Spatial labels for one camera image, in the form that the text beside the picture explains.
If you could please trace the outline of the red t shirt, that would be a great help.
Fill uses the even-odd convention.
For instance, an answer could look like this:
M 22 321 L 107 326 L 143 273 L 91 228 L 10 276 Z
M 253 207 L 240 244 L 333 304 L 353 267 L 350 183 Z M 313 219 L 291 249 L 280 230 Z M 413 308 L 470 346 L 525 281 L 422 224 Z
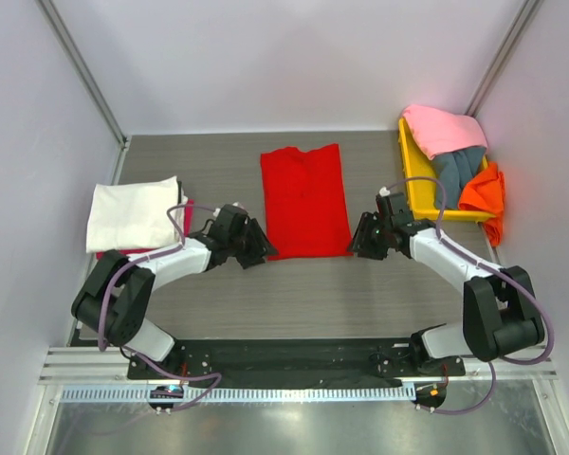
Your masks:
M 340 147 L 285 147 L 260 157 L 271 261 L 345 257 L 352 240 Z

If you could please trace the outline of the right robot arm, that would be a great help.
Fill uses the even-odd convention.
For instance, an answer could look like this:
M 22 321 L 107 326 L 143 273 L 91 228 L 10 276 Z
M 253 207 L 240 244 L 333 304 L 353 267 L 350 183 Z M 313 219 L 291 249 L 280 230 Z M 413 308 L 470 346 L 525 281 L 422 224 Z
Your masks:
M 385 259 L 393 250 L 423 264 L 462 297 L 462 320 L 411 335 L 409 363 L 419 374 L 433 373 L 464 355 L 489 362 L 536 365 L 553 351 L 554 331 L 537 301 L 529 274 L 503 268 L 455 243 L 428 219 L 413 216 L 403 194 L 381 189 L 376 211 L 362 213 L 349 251 Z

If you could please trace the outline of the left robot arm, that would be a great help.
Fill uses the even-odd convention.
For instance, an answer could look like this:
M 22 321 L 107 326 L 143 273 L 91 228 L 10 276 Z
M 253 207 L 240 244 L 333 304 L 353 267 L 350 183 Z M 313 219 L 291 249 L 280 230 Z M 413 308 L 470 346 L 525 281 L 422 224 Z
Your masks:
M 74 299 L 71 314 L 96 332 L 102 351 L 109 345 L 128 350 L 137 365 L 161 378 L 176 378 L 183 368 L 183 350 L 146 318 L 153 292 L 230 258 L 248 269 L 277 254 L 257 219 L 228 204 L 201 229 L 170 246 L 129 256 L 114 249 L 103 253 Z

